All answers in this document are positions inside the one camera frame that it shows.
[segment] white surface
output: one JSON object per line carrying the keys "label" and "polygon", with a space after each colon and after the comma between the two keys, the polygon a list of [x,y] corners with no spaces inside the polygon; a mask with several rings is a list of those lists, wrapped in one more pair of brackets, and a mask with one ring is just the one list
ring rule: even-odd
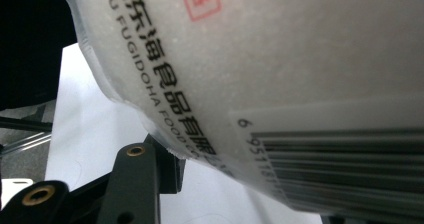
{"label": "white surface", "polygon": [[[145,135],[136,111],[100,92],[78,46],[65,48],[46,179],[73,190],[109,172],[117,151]],[[182,192],[161,195],[161,217],[164,224],[321,223],[191,161]]]}
{"label": "white surface", "polygon": [[3,209],[10,199],[12,199],[12,197],[14,197],[18,192],[31,186],[33,183],[34,182],[31,179],[27,178],[2,179],[1,209]]}

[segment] barcode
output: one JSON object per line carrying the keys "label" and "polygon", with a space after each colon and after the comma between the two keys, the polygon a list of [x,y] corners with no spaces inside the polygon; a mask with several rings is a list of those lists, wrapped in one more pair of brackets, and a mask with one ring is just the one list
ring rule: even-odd
{"label": "barcode", "polygon": [[424,129],[252,132],[294,208],[420,222]]}

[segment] black bracket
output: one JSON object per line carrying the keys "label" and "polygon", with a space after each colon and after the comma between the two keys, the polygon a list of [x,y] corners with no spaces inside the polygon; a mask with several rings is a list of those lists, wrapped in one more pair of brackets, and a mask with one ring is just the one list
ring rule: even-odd
{"label": "black bracket", "polygon": [[184,165],[148,136],[122,148],[111,173],[73,192],[59,181],[22,190],[0,212],[0,223],[157,224],[159,194],[181,191]]}

